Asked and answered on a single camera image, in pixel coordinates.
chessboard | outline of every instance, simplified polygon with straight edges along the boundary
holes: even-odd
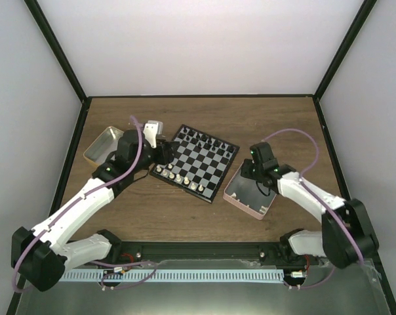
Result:
[[[212,203],[239,147],[187,125],[172,141],[180,143],[173,162],[155,165],[150,174]]]

white wall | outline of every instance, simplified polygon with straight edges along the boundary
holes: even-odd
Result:
[[[377,2],[321,104],[396,298],[396,0]]]
[[[0,314],[12,233],[48,215],[80,102],[23,1],[0,1]]]
[[[39,3],[88,95],[307,94],[362,0]]]

white perforated rail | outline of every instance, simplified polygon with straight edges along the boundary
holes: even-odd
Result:
[[[152,270],[134,269],[126,274],[111,275],[105,282],[137,282],[148,276]],[[104,270],[73,269],[66,272],[61,282],[99,282]],[[262,284],[281,284],[282,270],[157,270],[148,282],[250,282]]]

wooden table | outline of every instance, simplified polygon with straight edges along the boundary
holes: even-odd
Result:
[[[306,178],[332,194],[339,194],[311,98],[95,98],[71,168],[63,203],[90,178],[94,168],[83,152],[108,126],[133,128],[129,116],[140,122],[164,123],[171,138],[182,123],[241,147],[213,204],[148,176],[128,187],[112,203],[97,212],[74,235],[74,240],[108,229],[122,240],[136,241],[277,241],[295,228],[319,230],[320,224],[292,201],[277,196],[263,220],[257,220],[222,195],[226,184],[245,158],[249,146],[271,133],[299,128],[319,144],[317,165]],[[298,133],[283,133],[270,141],[280,163],[301,171],[315,157],[312,143]]]

chessboard border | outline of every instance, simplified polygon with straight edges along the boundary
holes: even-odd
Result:
[[[213,138],[213,139],[216,139],[216,140],[218,140],[218,141],[221,141],[221,142],[223,142],[223,143],[226,143],[226,144],[228,144],[228,145],[230,145],[230,146],[232,146],[232,147],[234,147],[234,148],[236,149],[236,150],[234,151],[234,153],[231,154],[231,158],[230,158],[230,160],[229,160],[230,163],[228,163],[228,164],[226,165],[226,168],[224,169],[223,174],[222,174],[222,176],[220,177],[220,180],[219,180],[218,184],[217,184],[216,187],[214,188],[214,191],[212,192],[211,197],[206,198],[206,197],[204,197],[204,196],[200,195],[199,193],[194,192],[194,191],[192,191],[192,190],[183,189],[182,187],[180,187],[179,185],[177,185],[177,184],[176,184],[175,182],[173,182],[172,180],[169,180],[169,179],[167,179],[167,178],[161,176],[161,175],[156,171],[156,167],[157,167],[156,164],[155,164],[155,165],[153,166],[153,168],[151,169],[150,175],[151,175],[152,177],[155,177],[155,178],[157,178],[157,179],[159,179],[159,180],[162,180],[163,182],[166,182],[166,183],[172,185],[173,187],[177,187],[177,188],[179,188],[179,189],[182,189],[184,192],[187,192],[187,193],[191,194],[191,195],[194,196],[194,197],[197,197],[197,198],[199,198],[199,199],[201,199],[201,200],[204,200],[204,201],[206,201],[206,202],[208,202],[208,203],[212,203],[212,202],[214,201],[215,197],[217,196],[218,191],[220,190],[220,187],[221,187],[221,184],[223,183],[223,180],[225,179],[227,173],[229,172],[229,169],[230,169],[230,167],[231,167],[231,164],[233,163],[234,159],[236,158],[236,155],[237,155],[238,151],[240,150],[240,146],[238,146],[238,145],[236,145],[236,144],[232,144],[232,143],[230,143],[230,142],[228,142],[228,141],[226,141],[226,140],[222,140],[221,138],[218,138],[217,136],[212,136],[212,135],[210,135],[209,133],[206,133],[206,132],[204,132],[204,131],[201,131],[201,130],[196,129],[195,127],[191,127],[191,126],[189,126],[189,125],[185,125],[184,123],[181,124],[181,126],[179,127],[179,129],[175,132],[175,134],[174,134],[174,136],[172,137],[172,140],[171,140],[171,141],[174,141],[174,139],[176,139],[176,137],[179,135],[179,133],[181,132],[181,130],[182,130],[184,127],[188,128],[189,130],[194,130],[194,131],[196,131],[197,133],[206,134],[207,136],[209,136],[209,137],[211,137],[211,138]]]

